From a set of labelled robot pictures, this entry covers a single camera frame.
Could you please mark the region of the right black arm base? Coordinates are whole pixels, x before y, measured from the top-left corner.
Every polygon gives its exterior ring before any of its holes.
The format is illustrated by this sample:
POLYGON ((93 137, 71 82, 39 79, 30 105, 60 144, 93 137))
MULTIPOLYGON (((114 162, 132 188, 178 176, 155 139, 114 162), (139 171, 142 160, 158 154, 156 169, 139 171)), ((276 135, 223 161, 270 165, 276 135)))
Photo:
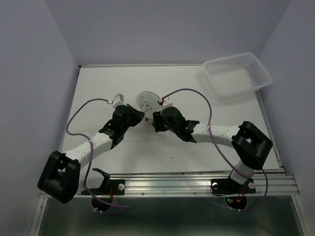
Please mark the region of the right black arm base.
POLYGON ((256 193, 252 175, 243 177, 235 171, 228 177, 213 178, 210 183, 210 193, 215 196, 256 193))

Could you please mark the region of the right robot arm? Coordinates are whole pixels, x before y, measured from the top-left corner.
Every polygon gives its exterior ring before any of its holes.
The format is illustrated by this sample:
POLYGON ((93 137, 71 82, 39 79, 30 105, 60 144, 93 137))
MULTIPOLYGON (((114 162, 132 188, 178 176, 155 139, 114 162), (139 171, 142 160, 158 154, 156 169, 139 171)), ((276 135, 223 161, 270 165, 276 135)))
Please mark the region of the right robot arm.
POLYGON ((234 148, 240 161, 232 166, 226 180, 226 186, 232 192, 242 189, 255 170, 263 169, 273 147, 273 142, 249 121, 239 126, 206 125, 186 120, 175 107, 154 112, 153 127, 156 132, 171 131, 184 142, 212 143, 221 155, 220 145, 234 148))

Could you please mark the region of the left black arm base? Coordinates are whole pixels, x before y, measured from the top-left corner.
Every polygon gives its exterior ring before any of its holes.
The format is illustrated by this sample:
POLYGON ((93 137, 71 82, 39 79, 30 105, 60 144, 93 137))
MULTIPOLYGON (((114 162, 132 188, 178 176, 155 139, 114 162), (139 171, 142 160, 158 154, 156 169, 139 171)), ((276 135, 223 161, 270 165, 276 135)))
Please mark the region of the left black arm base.
POLYGON ((107 172, 99 168, 92 168, 92 170, 98 172, 103 177, 102 183, 98 187, 90 188, 90 191, 94 195, 122 196, 125 194, 126 181, 124 179, 112 179, 107 172))

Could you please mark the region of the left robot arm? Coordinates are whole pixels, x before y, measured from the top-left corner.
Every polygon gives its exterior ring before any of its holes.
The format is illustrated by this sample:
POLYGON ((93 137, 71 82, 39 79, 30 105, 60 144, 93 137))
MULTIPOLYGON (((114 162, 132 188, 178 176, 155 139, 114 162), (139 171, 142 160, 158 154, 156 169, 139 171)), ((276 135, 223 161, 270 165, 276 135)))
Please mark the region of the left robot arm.
POLYGON ((80 171, 104 152, 112 150, 135 127, 145 113, 130 105, 119 105, 112 118, 86 142, 66 152, 54 151, 48 157, 37 187, 59 202, 66 204, 77 193, 80 171))

